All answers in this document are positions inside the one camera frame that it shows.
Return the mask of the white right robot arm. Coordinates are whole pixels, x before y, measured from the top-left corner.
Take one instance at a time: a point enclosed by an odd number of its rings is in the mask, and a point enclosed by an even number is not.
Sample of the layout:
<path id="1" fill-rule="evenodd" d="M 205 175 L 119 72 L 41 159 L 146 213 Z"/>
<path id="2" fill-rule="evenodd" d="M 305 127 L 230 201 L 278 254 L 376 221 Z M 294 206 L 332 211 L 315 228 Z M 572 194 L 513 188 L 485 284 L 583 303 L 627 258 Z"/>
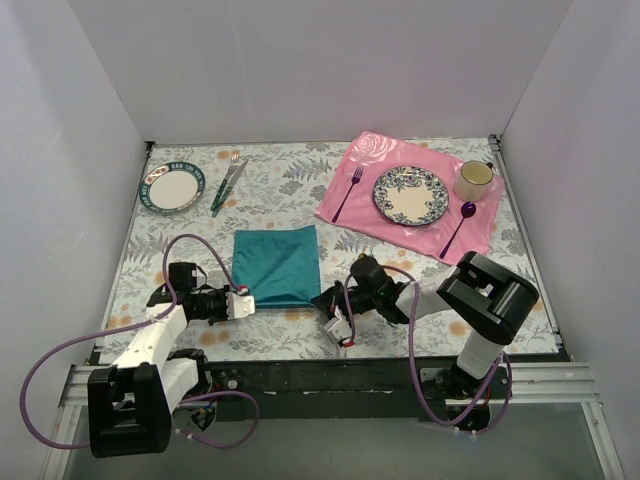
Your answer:
<path id="1" fill-rule="evenodd" d="M 363 255 L 352 264 L 350 278 L 354 286 L 336 281 L 311 300 L 329 319 L 325 331 L 340 346 L 355 338 L 353 316 L 369 311 L 390 324 L 407 325 L 451 310 L 472 328 L 452 366 L 425 383 L 433 397 L 471 398 L 486 389 L 494 362 L 540 298 L 531 282 L 474 251 L 449 270 L 420 282 L 396 281 L 374 257 Z"/>

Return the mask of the teal cloth napkin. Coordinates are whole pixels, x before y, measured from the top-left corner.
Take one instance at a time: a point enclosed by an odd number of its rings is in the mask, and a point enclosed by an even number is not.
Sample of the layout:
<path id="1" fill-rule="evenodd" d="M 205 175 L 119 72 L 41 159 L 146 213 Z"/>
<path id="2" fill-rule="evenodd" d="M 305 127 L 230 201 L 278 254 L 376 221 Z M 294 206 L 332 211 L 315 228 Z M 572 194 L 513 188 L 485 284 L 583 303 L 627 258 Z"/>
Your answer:
<path id="1" fill-rule="evenodd" d="M 249 288 L 260 309 L 309 306 L 321 293 L 316 228 L 238 230 L 232 278 Z"/>

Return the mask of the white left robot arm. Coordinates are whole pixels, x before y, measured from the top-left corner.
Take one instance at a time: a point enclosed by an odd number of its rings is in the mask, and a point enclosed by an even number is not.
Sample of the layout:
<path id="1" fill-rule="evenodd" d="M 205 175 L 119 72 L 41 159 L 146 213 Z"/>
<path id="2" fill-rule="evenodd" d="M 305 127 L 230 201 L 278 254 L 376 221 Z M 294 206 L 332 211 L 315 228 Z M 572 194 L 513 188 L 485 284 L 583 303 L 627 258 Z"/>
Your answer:
<path id="1" fill-rule="evenodd" d="M 205 398 L 213 377 L 203 350 L 174 350 L 191 320 L 211 324 L 228 319 L 230 286 L 198 279 L 194 263 L 176 262 L 168 278 L 177 304 L 168 316 L 141 328 L 110 366 L 87 382 L 90 448 L 94 457 L 161 453 L 169 445 L 172 413 L 185 397 Z"/>

